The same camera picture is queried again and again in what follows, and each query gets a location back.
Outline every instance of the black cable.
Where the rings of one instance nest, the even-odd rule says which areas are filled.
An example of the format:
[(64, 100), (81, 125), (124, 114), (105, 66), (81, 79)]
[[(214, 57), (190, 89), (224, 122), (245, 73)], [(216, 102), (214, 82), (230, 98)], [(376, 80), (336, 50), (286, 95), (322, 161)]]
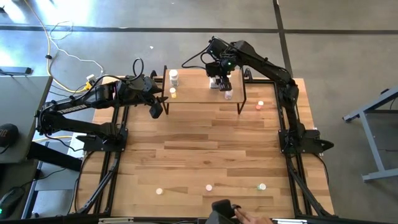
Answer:
[[(137, 61), (141, 61), (141, 72), (139, 73), (139, 75), (136, 74), (136, 63), (137, 63)], [(134, 60), (134, 62), (132, 63), (132, 72), (133, 72), (135, 77), (142, 75), (142, 73), (144, 72), (144, 61), (141, 58), (136, 58)]]
[(5, 153), (9, 147), (10, 147), (10, 145), (6, 146), (6, 147), (0, 152), (0, 155), (3, 154), (3, 153)]
[(81, 163), (81, 168), (79, 171), (79, 176), (77, 177), (77, 182), (76, 182), (76, 190), (75, 190), (75, 195), (74, 195), (74, 199), (75, 199), (75, 212), (78, 211), (77, 209), (77, 192), (79, 191), (79, 184), (80, 184), (80, 177), (81, 177), (81, 173), (83, 172), (83, 168), (85, 166), (86, 161), (88, 160), (88, 158), (92, 155), (92, 153), (94, 153), (93, 151), (89, 152), (86, 156), (86, 158), (83, 160), (83, 162)]
[(70, 199), (70, 205), (69, 205), (69, 210), (68, 210), (67, 215), (70, 213), (70, 210), (72, 209), (72, 205), (73, 205), (73, 199), (75, 199), (75, 190), (76, 190), (77, 180), (78, 180), (78, 178), (76, 178), (75, 185), (73, 187), (72, 199)]
[(323, 167), (325, 168), (326, 181), (328, 182), (328, 185), (329, 185), (329, 173), (328, 173), (328, 168), (326, 167), (325, 161), (323, 161), (323, 159), (320, 156), (316, 155), (315, 153), (313, 153), (313, 155), (322, 162)]
[(209, 46), (210, 46), (210, 44), (207, 45), (207, 47), (204, 48), (203, 50), (201, 50), (199, 53), (195, 54), (195, 55), (192, 56), (190, 59), (186, 60), (184, 63), (182, 63), (181, 67), (182, 67), (182, 68), (201, 68), (201, 69), (206, 70), (206, 68), (205, 68), (205, 67), (202, 67), (202, 66), (196, 66), (196, 65), (194, 65), (194, 66), (185, 66), (185, 64), (188, 63), (189, 61), (191, 61), (192, 59), (194, 59), (195, 57), (199, 56), (199, 55), (202, 54), (203, 52), (205, 52), (205, 50), (207, 50), (207, 49), (209, 48)]
[(81, 87), (83, 87), (83, 86), (85, 86), (86, 84), (83, 84), (83, 85), (81, 85), (81, 86), (79, 86), (76, 90), (75, 90), (75, 92), (72, 94), (72, 96), (75, 96), (75, 94), (77, 93), (77, 91), (81, 88)]
[(55, 173), (57, 173), (57, 172), (64, 171), (64, 170), (66, 170), (66, 169), (67, 169), (67, 168), (63, 168), (63, 169), (60, 169), (60, 170), (54, 171), (54, 172), (52, 172), (51, 174), (49, 174), (49, 175), (46, 175), (45, 177), (38, 178), (38, 179), (34, 179), (34, 180), (31, 180), (31, 181), (29, 181), (29, 182), (26, 182), (26, 183), (22, 184), (21, 186), (19, 186), (19, 188), (22, 188), (22, 189), (23, 189), (23, 187), (24, 187), (25, 185), (27, 185), (27, 184), (31, 184), (31, 183), (33, 183), (33, 182), (35, 182), (35, 181), (37, 181), (37, 180), (46, 179), (47, 177), (50, 177), (51, 175), (53, 175), (53, 174), (55, 174)]
[(9, 75), (9, 76), (11, 76), (11, 77), (13, 77), (13, 76), (26, 76), (26, 75), (23, 75), (23, 74), (10, 74), (10, 73), (6, 73), (6, 72), (2, 72), (2, 71), (0, 71), (0, 74), (3, 74), (3, 75)]
[(394, 104), (394, 102), (395, 102), (395, 100), (396, 100), (397, 98), (395, 98), (392, 102), (391, 102), (391, 105), (390, 105), (390, 110), (391, 110), (391, 108), (392, 108), (392, 105)]
[(49, 91), (49, 93), (52, 93), (52, 94), (54, 94), (54, 95), (64, 96), (64, 97), (66, 97), (66, 98), (69, 98), (69, 96), (67, 96), (67, 95), (63, 95), (63, 94), (59, 94), (59, 93), (54, 93), (53, 91)]
[(78, 151), (78, 150), (75, 150), (73, 147), (68, 146), (67, 144), (65, 144), (64, 141), (62, 141), (61, 139), (57, 139), (57, 138), (50, 137), (50, 136), (48, 136), (48, 134), (44, 134), (44, 136), (45, 136), (46, 138), (59, 141), (59, 142), (62, 143), (64, 146), (70, 148), (73, 152), (77, 152), (77, 151)]

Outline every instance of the wood plank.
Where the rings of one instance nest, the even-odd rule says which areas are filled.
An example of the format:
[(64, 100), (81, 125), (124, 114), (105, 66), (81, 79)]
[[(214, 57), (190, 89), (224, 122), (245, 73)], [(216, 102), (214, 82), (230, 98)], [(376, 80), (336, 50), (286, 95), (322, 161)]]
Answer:
[[(296, 82), (300, 119), (310, 129), (313, 121), (305, 84), (302, 79)], [(250, 84), (246, 90), (248, 100), (240, 115), (236, 105), (174, 103), (169, 115), (152, 119), (147, 106), (131, 107), (112, 215), (208, 217), (212, 202), (228, 198), (253, 215), (292, 218), (274, 88)], [(264, 102), (260, 111), (255, 109), (259, 100)], [(93, 122), (110, 122), (112, 113), (112, 109), (96, 110)], [(313, 155), (302, 157), (308, 188), (333, 213), (323, 164)], [(103, 153), (96, 152), (86, 163), (78, 189), (80, 206), (98, 185), (102, 161)], [(213, 186), (211, 192), (205, 190), (207, 184)], [(259, 184), (267, 189), (257, 190)], [(157, 188), (163, 188), (164, 194), (157, 195)], [(297, 192), (303, 210), (302, 192)]]

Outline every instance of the cable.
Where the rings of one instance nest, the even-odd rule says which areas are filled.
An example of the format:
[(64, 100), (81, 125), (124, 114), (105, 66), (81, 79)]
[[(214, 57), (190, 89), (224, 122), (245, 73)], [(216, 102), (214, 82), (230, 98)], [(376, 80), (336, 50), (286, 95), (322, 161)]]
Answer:
[(139, 73), (138, 76), (142, 75), (142, 73), (144, 72), (144, 61), (143, 61), (141, 58), (136, 58), (136, 59), (134, 60), (134, 62), (132, 63), (132, 72), (133, 72), (134, 76), (137, 76), (137, 74), (136, 74), (136, 62), (137, 62), (138, 60), (141, 61), (141, 65), (142, 65), (142, 67), (141, 67), (141, 72)]
[[(51, 55), (50, 55), (50, 54), (51, 54), (51, 45), (50, 45), (50, 41), (56, 46), (56, 48), (57, 48), (59, 51), (64, 52), (67, 56), (77, 58), (78, 60), (80, 60), (80, 61), (82, 61), (82, 62), (94, 62), (95, 64), (97, 64), (97, 65), (101, 68), (101, 75), (103, 74), (103, 67), (102, 67), (100, 64), (98, 64), (97, 62), (95, 62), (94, 60), (82, 60), (82, 59), (78, 58), (77, 56), (70, 55), (70, 54), (68, 54), (68, 52), (66, 52), (66, 51), (64, 51), (64, 50), (62, 50), (62, 49), (60, 49), (60, 48), (58, 47), (58, 45), (53, 41), (53, 37), (51, 37), (51, 35), (49, 35), (49, 33), (47, 32), (47, 30), (46, 30), (46, 28), (45, 28), (45, 26), (44, 26), (44, 24), (43, 24), (43, 22), (42, 22), (42, 20), (41, 20), (40, 17), (36, 14), (36, 12), (33, 10), (33, 8), (30, 6), (30, 4), (27, 2), (27, 0), (24, 0), (24, 2), (25, 2), (26, 5), (29, 7), (29, 9), (33, 12), (33, 14), (34, 14), (34, 16), (36, 17), (36, 19), (40, 22), (40, 25), (42, 26), (42, 28), (43, 28), (43, 30), (44, 30), (44, 33), (45, 33), (45, 36), (46, 36), (46, 38), (47, 38), (47, 55), (46, 55), (46, 59), (47, 59), (47, 74), (48, 74), (49, 76), (53, 77), (54, 82), (55, 82), (56, 84), (58, 84), (60, 87), (62, 87), (63, 89), (65, 89), (66, 91), (68, 91), (68, 92), (70, 92), (70, 93), (76, 93), (76, 92), (77, 92), (77, 93), (81, 93), (81, 92), (85, 91), (85, 89), (77, 90), (77, 91), (72, 91), (72, 90), (68, 89), (66, 86), (62, 85), (62, 83), (60, 83), (60, 82), (51, 74), (51, 71), (50, 71), (50, 59), (51, 59)], [(51, 30), (51, 32), (52, 32), (59, 24), (61, 24), (61, 23), (64, 23), (64, 22), (59, 22), (58, 24), (56, 24), (56, 25), (53, 27), (53, 29)], [(68, 31), (67, 34), (66, 34), (64, 37), (60, 38), (60, 39), (63, 39), (63, 38), (65, 38), (66, 36), (68, 36), (68, 35), (70, 35), (70, 34), (72, 33), (72, 26), (73, 26), (73, 24), (71, 25), (70, 31)]]
[(325, 161), (323, 161), (323, 159), (320, 156), (316, 155), (315, 153), (313, 153), (313, 155), (322, 162), (323, 168), (325, 169), (326, 181), (328, 182), (328, 185), (329, 185), (329, 173), (328, 173), (328, 168), (326, 167)]
[(184, 63), (182, 63), (181, 67), (182, 68), (201, 68), (201, 69), (206, 70), (206, 68), (202, 67), (202, 66), (196, 66), (196, 65), (194, 65), (194, 66), (185, 66), (185, 64), (188, 63), (189, 61), (191, 61), (192, 59), (194, 59), (195, 57), (199, 56), (200, 54), (202, 54), (205, 50), (207, 50), (209, 48), (209, 46), (210, 46), (210, 44), (208, 44), (207, 47), (204, 48), (203, 50), (201, 50), (199, 53), (195, 54), (190, 59), (186, 60)]
[(49, 138), (49, 139), (57, 140), (57, 141), (59, 141), (60, 143), (62, 143), (64, 146), (70, 148), (73, 152), (77, 152), (77, 150), (75, 150), (73, 147), (68, 146), (67, 144), (65, 144), (64, 141), (62, 141), (61, 139), (50, 137), (50, 136), (48, 136), (48, 134), (44, 134), (44, 136), (47, 137), (47, 138)]
[(72, 205), (73, 205), (73, 199), (75, 199), (75, 190), (76, 190), (77, 180), (78, 180), (78, 178), (76, 178), (75, 185), (73, 187), (72, 199), (70, 199), (70, 205), (69, 205), (69, 210), (68, 210), (67, 215), (70, 213), (70, 210), (72, 209)]
[(9, 147), (10, 147), (10, 145), (6, 146), (6, 147), (0, 152), (0, 155), (3, 154), (3, 153), (5, 153)]
[(11, 76), (11, 77), (14, 76), (13, 74), (6, 73), (6, 72), (1, 72), (1, 71), (0, 71), (0, 74), (2, 74), (2, 75), (9, 75), (9, 76)]
[(19, 187), (23, 189), (23, 187), (24, 187), (25, 185), (27, 185), (27, 184), (33, 183), (33, 182), (35, 182), (35, 181), (37, 181), (37, 180), (46, 179), (47, 177), (50, 177), (51, 175), (53, 175), (53, 174), (55, 174), (55, 173), (57, 173), (57, 172), (64, 171), (64, 170), (66, 170), (66, 169), (67, 169), (67, 168), (63, 168), (63, 169), (60, 169), (60, 170), (54, 171), (54, 172), (52, 172), (51, 174), (49, 174), (49, 175), (46, 175), (45, 177), (42, 177), (42, 178), (38, 178), (38, 179), (31, 180), (31, 181), (29, 181), (29, 182), (26, 182), (26, 183), (22, 184), (22, 185), (21, 185), (21, 186), (19, 186)]
[(86, 158), (85, 158), (85, 159), (83, 160), (83, 162), (81, 163), (81, 168), (80, 168), (79, 176), (77, 177), (77, 180), (76, 180), (76, 186), (75, 186), (76, 190), (74, 190), (74, 191), (75, 191), (75, 204), (74, 204), (74, 206), (75, 206), (75, 212), (77, 212), (77, 210), (78, 210), (78, 209), (77, 209), (77, 192), (79, 191), (79, 184), (80, 184), (81, 173), (83, 172), (83, 168), (84, 168), (84, 166), (85, 166), (86, 161), (88, 160), (88, 158), (89, 158), (93, 153), (94, 153), (93, 151), (89, 152), (89, 153), (87, 154)]
[(81, 85), (81, 86), (79, 86), (76, 90), (75, 90), (75, 92), (72, 94), (72, 96), (74, 96), (76, 93), (78, 93), (78, 89), (80, 89), (81, 87), (83, 87), (83, 86), (85, 86), (86, 84), (83, 84), (83, 85)]
[[(55, 139), (73, 138), (73, 136), (54, 136), (54, 137), (52, 137), (52, 138), (55, 138)], [(46, 140), (46, 139), (48, 139), (48, 138), (34, 139), (34, 140), (32, 140), (32, 141), (33, 141), (33, 142), (38, 142), (38, 141), (44, 141), (44, 140)]]
[[(52, 32), (55, 30), (55, 28), (57, 28), (57, 26), (59, 25), (59, 24), (63, 24), (63, 23), (66, 23), (66, 22), (70, 22), (70, 28), (69, 28), (69, 30), (67, 31), (67, 34), (65, 34), (63, 37), (61, 37), (61, 38), (54, 38), (54, 37), (52, 37)], [(50, 30), (50, 32), (49, 32), (49, 36), (50, 36), (50, 38), (52, 39), (52, 40), (62, 40), (62, 39), (64, 39), (64, 38), (66, 38), (67, 36), (69, 36), (70, 34), (72, 34), (72, 29), (73, 29), (73, 22), (72, 21), (63, 21), (63, 22), (59, 22), (59, 23), (57, 23), (51, 30)]]
[(392, 102), (391, 102), (391, 105), (390, 105), (390, 110), (391, 110), (391, 108), (392, 108), (392, 105), (394, 104), (394, 102), (395, 102), (395, 100), (396, 100), (397, 98), (395, 98)]
[(53, 91), (49, 91), (49, 93), (52, 93), (52, 94), (54, 94), (54, 95), (64, 96), (64, 97), (66, 97), (66, 98), (69, 98), (69, 96), (67, 96), (67, 95), (59, 94), (59, 93), (54, 93)]
[[(77, 90), (80, 89), (81, 87), (85, 86), (85, 85), (86, 85), (86, 84), (79, 86), (79, 88), (77, 88)], [(67, 93), (70, 93), (69, 91), (66, 91), (66, 90), (64, 90), (63, 88), (59, 88), (59, 87), (57, 87), (57, 86), (55, 86), (55, 85), (51, 85), (51, 86), (54, 87), (54, 88), (56, 88), (56, 89), (58, 89), (58, 90), (61, 90), (61, 91), (65, 91), (65, 92), (67, 92)]]

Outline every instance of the white bottle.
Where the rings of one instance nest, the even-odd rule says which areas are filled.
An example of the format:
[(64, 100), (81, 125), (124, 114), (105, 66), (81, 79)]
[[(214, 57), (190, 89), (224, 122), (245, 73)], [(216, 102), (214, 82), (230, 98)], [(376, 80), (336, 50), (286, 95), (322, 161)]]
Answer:
[(178, 86), (178, 71), (176, 71), (176, 69), (172, 69), (169, 71), (169, 77), (171, 86)]

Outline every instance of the desk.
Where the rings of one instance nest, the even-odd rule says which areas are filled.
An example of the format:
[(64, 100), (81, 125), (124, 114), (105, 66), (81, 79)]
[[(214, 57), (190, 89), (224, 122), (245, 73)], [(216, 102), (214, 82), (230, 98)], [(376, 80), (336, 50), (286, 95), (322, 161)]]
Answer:
[(36, 112), (41, 109), (50, 90), (49, 76), (0, 76), (0, 125), (11, 123), (18, 127), (15, 145), (0, 155), (0, 163), (18, 163), (38, 159), (75, 171), (81, 160), (32, 142), (36, 127)]
[[(311, 129), (304, 80), (295, 80), (301, 121)], [(228, 198), (253, 215), (294, 217), (285, 157), (279, 152), (274, 86), (247, 84), (246, 92), (240, 115), (235, 105), (174, 104), (169, 115), (152, 119), (148, 107), (131, 107), (111, 215), (208, 217), (212, 202)], [(261, 111), (255, 109), (259, 100), (264, 102)], [(113, 109), (96, 110), (93, 122), (109, 122), (112, 114)], [(103, 157), (104, 153), (96, 152), (86, 162), (79, 207), (98, 185)], [(313, 155), (302, 157), (308, 188), (333, 213), (322, 163)], [(267, 189), (258, 191), (260, 183)], [(205, 190), (207, 184), (213, 186), (211, 192)], [(155, 193), (159, 187), (163, 195)], [(108, 194), (104, 192), (102, 208)], [(303, 210), (301, 192), (298, 197)]]

